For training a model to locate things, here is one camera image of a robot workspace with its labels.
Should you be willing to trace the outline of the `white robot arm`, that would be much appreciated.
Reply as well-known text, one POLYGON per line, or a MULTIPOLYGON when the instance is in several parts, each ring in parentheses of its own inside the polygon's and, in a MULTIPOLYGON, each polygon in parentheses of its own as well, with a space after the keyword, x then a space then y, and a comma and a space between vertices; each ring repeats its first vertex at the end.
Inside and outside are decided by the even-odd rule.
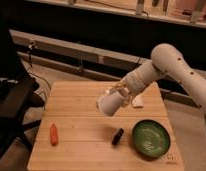
POLYGON ((151 52, 150 60, 127 73, 110 91, 123 91, 128 96, 136 96, 164 76, 179 83, 206 117, 206 79, 196 73, 170 44, 157 45, 151 52))

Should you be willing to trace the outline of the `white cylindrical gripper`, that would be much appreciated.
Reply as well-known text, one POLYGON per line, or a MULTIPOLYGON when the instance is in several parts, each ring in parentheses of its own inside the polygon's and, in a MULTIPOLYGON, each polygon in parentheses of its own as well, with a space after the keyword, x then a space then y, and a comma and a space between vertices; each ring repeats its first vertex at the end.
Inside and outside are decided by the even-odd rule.
POLYGON ((110 94, 112 94, 114 92, 119 92, 125 98, 125 100, 122 104, 122 107, 129 105, 134 98, 134 96, 131 94, 131 92, 126 87, 126 85, 123 81, 119 81, 115 85, 110 86, 108 88, 108 92, 110 94))

